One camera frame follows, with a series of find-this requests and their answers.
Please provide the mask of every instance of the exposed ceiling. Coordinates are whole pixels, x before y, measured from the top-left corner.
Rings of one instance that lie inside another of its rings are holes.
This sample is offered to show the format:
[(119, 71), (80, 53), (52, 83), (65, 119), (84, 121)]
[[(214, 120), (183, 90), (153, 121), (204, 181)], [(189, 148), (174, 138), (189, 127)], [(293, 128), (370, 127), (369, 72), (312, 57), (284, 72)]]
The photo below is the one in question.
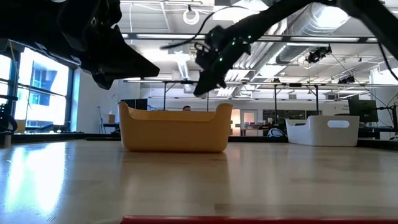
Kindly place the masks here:
[[(384, 0), (387, 7), (398, 7), (396, 0)], [(174, 34), (193, 34), (200, 28), (207, 14), (213, 11), (214, 0), (202, 1), (205, 6), (192, 5), (192, 9), (198, 9), (200, 18), (194, 25), (189, 25), (183, 20), (183, 13), (187, 9), (186, 5), (174, 4), (121, 4), (123, 17), (119, 22), (122, 32), (134, 33), (174, 33)], [(193, 18), (192, 12), (188, 13), (188, 18)], [(233, 25), (233, 21), (216, 21), (210, 19), (204, 27), (202, 33), (208, 32), (216, 25), (228, 27)], [(372, 36), (372, 33), (357, 19), (349, 19), (344, 25), (335, 30), (332, 35), (352, 35), (352, 36)], [(167, 45), (170, 41), (164, 40), (127, 40), (138, 51), (155, 52), (159, 54), (159, 47)], [(282, 82), (328, 82), (331, 77), (339, 77), (347, 70), (354, 70), (355, 77), (359, 82), (369, 81), (369, 69), (381, 62), (381, 53), (376, 44), (332, 44), (333, 55), (324, 58), (321, 63), (312, 65), (308, 69), (308, 64), (303, 62), (306, 55), (302, 55), (283, 70), (283, 76), (278, 75)], [(173, 70), (178, 70), (176, 61), (167, 60), (165, 57), (149, 58), (159, 68), (164, 75), (172, 74)], [(200, 67), (193, 60), (187, 62), (190, 70), (199, 70)]]

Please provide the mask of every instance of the red strip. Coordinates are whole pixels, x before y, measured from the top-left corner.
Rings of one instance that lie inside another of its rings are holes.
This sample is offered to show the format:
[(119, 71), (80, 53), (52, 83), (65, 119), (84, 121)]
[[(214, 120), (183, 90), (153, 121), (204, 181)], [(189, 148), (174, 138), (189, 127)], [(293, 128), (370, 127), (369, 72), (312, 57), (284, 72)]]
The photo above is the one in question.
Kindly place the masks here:
[(125, 216), (121, 224), (390, 224), (398, 223), (398, 220), (361, 220), (354, 218), (339, 219), (284, 219), (284, 218), (233, 218), (233, 217), (143, 217), (143, 216)]

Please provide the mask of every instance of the white bin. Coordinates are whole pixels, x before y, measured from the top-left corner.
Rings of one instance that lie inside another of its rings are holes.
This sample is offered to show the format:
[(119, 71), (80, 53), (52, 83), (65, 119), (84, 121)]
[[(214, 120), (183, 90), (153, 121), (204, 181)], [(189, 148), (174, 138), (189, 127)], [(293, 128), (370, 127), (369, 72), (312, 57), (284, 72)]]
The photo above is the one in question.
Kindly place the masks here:
[(286, 119), (289, 143), (308, 146), (356, 146), (359, 116), (309, 116), (305, 125)]

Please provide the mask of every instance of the person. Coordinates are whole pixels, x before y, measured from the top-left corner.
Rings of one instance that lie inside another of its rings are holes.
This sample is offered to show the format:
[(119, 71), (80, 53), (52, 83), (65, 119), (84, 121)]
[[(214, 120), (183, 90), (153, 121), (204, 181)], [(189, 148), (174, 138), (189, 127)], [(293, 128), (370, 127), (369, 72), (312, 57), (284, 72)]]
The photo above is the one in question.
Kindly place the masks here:
[(190, 106), (184, 106), (182, 108), (183, 111), (191, 111), (191, 107)]

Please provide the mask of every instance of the yellow bin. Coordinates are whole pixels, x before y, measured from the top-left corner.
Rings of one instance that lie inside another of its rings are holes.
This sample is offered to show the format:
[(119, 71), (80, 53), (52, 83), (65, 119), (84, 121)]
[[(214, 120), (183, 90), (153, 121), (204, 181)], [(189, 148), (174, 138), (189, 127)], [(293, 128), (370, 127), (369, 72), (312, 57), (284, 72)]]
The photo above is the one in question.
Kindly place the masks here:
[(120, 102), (123, 146), (129, 151), (222, 152), (228, 144), (232, 105), (215, 112), (145, 111)]

